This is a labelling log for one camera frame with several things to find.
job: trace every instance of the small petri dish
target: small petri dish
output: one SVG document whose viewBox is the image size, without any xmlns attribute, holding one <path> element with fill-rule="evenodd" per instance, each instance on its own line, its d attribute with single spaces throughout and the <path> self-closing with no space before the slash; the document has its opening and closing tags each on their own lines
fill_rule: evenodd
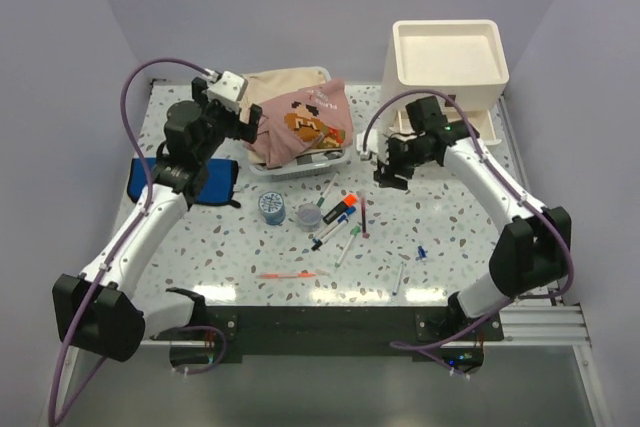
<svg viewBox="0 0 640 427">
<path fill-rule="evenodd" d="M 314 232 L 318 230 L 322 222 L 320 207 L 316 204 L 302 204 L 298 207 L 298 225 L 304 232 Z"/>
</svg>

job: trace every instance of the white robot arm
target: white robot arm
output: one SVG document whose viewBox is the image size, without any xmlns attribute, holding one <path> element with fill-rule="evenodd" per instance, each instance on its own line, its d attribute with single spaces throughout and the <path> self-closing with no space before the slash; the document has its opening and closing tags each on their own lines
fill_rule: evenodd
<svg viewBox="0 0 640 427">
<path fill-rule="evenodd" d="M 253 105 L 248 115 L 240 112 L 246 84 L 230 72 L 210 71 L 192 82 L 193 101 L 169 108 L 151 192 L 144 188 L 131 215 L 80 275 L 62 275 L 53 287 L 61 340 L 71 330 L 72 345 L 125 361 L 142 339 L 192 319 L 196 304 L 191 292 L 169 289 L 144 306 L 130 299 L 152 255 L 204 187 L 206 163 L 216 149 L 225 138 L 255 141 L 262 109 Z M 86 313 L 74 325 L 90 289 Z"/>
<path fill-rule="evenodd" d="M 381 187 L 406 189 L 416 166 L 436 161 L 469 188 L 500 232 L 489 272 L 449 297 L 452 331 L 496 312 L 532 288 L 572 274 L 571 219 L 564 209 L 548 209 L 529 194 L 495 161 L 477 133 L 470 132 L 473 127 L 468 122 L 448 122 L 435 97 L 406 106 L 410 135 L 399 134 L 394 127 L 398 110 L 404 108 L 379 111 L 385 124 L 382 131 L 358 136 L 361 156 L 369 158 L 371 152 L 377 156 L 374 179 Z"/>
</svg>

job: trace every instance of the blue pouch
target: blue pouch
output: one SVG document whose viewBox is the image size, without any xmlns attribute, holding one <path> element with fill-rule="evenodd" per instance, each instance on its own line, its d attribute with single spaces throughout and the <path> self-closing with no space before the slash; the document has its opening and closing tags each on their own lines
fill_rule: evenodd
<svg viewBox="0 0 640 427">
<path fill-rule="evenodd" d="M 147 158 L 147 162 L 151 169 L 156 165 L 156 159 L 154 158 Z M 207 162 L 207 170 L 209 171 L 209 179 L 196 199 L 196 204 L 211 207 L 231 205 L 232 207 L 240 208 L 240 202 L 232 198 L 233 186 L 238 179 L 238 171 L 240 170 L 238 162 L 227 159 L 211 159 Z M 138 201 L 145 185 L 146 180 L 142 163 L 140 159 L 133 159 L 131 161 L 129 183 L 127 184 L 127 195 L 133 202 Z"/>
</svg>

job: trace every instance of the pink cloth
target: pink cloth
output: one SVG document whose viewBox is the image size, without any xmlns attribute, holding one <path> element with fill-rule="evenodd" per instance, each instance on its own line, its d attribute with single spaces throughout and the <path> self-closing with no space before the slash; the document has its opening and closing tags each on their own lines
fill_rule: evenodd
<svg viewBox="0 0 640 427">
<path fill-rule="evenodd" d="M 254 150 L 267 167 L 280 167 L 305 150 L 333 150 L 353 142 L 353 122 L 344 81 L 330 80 L 262 102 Z"/>
</svg>

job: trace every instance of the speckled white tabletop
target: speckled white tabletop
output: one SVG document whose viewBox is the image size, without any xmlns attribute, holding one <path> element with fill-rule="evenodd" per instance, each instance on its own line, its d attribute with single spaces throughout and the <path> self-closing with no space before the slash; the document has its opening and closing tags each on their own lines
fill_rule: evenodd
<svg viewBox="0 0 640 427">
<path fill-rule="evenodd" d="M 356 131 L 366 126 L 378 106 L 378 86 L 348 86 Z M 174 102 L 190 98 L 188 85 L 154 84 L 140 142 L 149 156 L 163 140 L 165 112 Z M 498 138 L 505 138 L 497 108 L 492 112 Z M 491 147 L 496 159 L 516 176 L 507 142 Z M 369 239 L 358 237 L 342 266 L 334 262 L 349 238 L 349 229 L 311 252 L 311 235 L 295 222 L 295 209 L 315 202 L 333 173 L 270 182 L 254 176 L 239 142 L 226 141 L 215 157 L 240 164 L 234 199 L 241 209 L 194 206 L 166 237 L 145 270 L 136 299 L 153 297 L 167 287 L 203 294 L 209 304 L 237 305 L 443 305 L 449 294 L 470 285 L 486 272 L 498 238 L 487 213 L 467 188 L 437 164 L 416 171 L 407 192 L 380 189 L 368 162 L 349 162 L 340 170 L 323 212 L 348 192 L 365 189 Z M 287 219 L 268 226 L 258 212 L 258 196 L 280 192 Z M 124 195 L 117 226 L 131 212 Z M 427 262 L 417 260 L 417 247 Z M 400 263 L 407 266 L 397 296 L 392 296 Z M 328 275 L 310 279 L 264 280 L 263 273 L 303 270 Z M 527 301 L 548 305 L 548 301 Z"/>
</svg>

